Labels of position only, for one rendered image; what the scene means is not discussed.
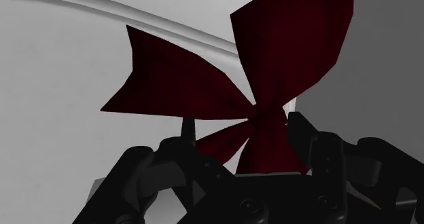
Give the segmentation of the dark red ribbon bow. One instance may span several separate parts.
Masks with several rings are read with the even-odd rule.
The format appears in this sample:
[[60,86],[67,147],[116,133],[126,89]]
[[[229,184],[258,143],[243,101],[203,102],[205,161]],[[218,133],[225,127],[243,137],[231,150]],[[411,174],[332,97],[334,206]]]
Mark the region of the dark red ribbon bow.
[[104,112],[233,119],[196,148],[239,174],[308,168],[287,141],[284,106],[315,85],[337,62],[354,0],[253,0],[230,16],[238,57],[253,100],[199,55],[128,27],[132,72]]

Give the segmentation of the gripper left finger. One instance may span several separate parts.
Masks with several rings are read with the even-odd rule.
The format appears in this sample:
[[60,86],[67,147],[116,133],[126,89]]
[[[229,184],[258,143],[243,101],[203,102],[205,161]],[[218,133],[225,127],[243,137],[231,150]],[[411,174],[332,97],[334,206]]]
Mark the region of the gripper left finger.
[[72,224],[145,224],[159,191],[177,189],[187,212],[177,224],[236,224],[234,175],[196,149],[195,121],[157,151],[128,148]]

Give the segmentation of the large white ridged object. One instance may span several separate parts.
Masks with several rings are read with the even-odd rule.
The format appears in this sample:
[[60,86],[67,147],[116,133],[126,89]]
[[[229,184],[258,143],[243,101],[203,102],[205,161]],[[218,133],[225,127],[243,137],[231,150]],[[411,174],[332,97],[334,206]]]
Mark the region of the large white ridged object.
[[0,0],[0,224],[72,224],[92,184],[178,117],[106,113],[132,70],[127,25],[195,52],[252,93],[229,15],[251,0]]

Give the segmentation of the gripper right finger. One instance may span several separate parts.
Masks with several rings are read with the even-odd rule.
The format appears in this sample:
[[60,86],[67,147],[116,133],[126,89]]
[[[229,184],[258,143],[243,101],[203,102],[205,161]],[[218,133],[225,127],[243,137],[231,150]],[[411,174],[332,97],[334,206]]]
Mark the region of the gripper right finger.
[[287,139],[313,171],[324,224],[424,224],[424,164],[381,138],[352,145],[288,115]]

